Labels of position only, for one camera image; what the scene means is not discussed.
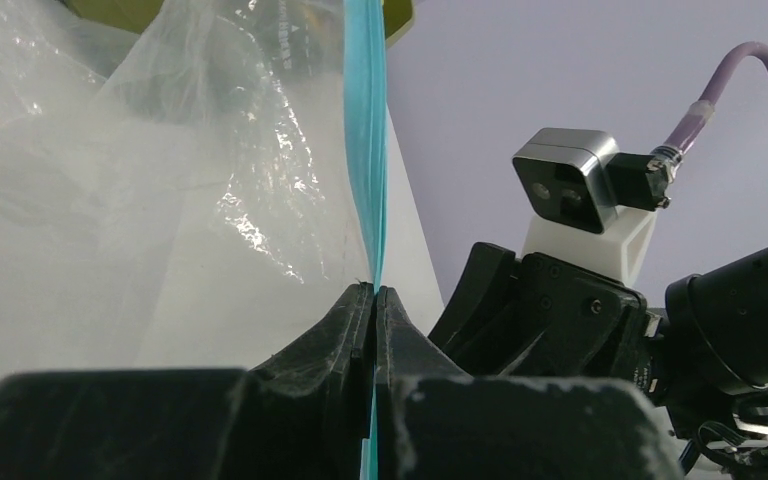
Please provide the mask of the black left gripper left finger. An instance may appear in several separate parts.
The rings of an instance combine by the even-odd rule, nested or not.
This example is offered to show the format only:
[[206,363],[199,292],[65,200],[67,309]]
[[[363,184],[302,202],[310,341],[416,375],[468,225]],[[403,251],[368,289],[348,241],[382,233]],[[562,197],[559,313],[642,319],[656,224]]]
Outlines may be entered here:
[[0,380],[0,479],[354,479],[375,291],[251,370],[47,371]]

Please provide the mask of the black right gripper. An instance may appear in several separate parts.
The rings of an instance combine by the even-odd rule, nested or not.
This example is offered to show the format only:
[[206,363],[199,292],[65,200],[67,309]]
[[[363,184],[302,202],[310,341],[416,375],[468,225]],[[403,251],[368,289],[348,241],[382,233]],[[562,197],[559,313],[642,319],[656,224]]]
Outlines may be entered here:
[[478,242],[428,337],[473,375],[617,378],[659,402],[658,322],[645,297],[617,281]]

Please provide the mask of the olive green plastic basket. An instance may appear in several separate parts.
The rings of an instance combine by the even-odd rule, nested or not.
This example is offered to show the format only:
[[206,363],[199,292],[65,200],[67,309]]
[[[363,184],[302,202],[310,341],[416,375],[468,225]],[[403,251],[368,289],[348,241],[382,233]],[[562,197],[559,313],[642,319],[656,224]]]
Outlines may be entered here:
[[[141,34],[159,13],[163,0],[64,0],[61,4],[86,20]],[[413,25],[415,1],[381,1],[384,34],[392,46]]]

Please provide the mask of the clear zip top bag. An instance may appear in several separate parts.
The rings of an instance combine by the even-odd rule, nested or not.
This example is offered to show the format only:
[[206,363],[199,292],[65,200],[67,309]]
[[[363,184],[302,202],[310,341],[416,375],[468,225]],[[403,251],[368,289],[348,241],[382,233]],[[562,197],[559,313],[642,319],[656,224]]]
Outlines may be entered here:
[[0,1],[0,380],[251,370],[376,293],[385,84],[378,1]]

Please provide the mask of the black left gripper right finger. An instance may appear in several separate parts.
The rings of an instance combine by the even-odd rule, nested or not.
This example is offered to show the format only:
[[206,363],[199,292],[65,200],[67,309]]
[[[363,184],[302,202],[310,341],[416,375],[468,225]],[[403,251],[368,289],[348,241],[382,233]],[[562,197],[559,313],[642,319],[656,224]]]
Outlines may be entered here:
[[679,479],[653,405],[614,379],[473,377],[380,289],[375,314],[381,479]]

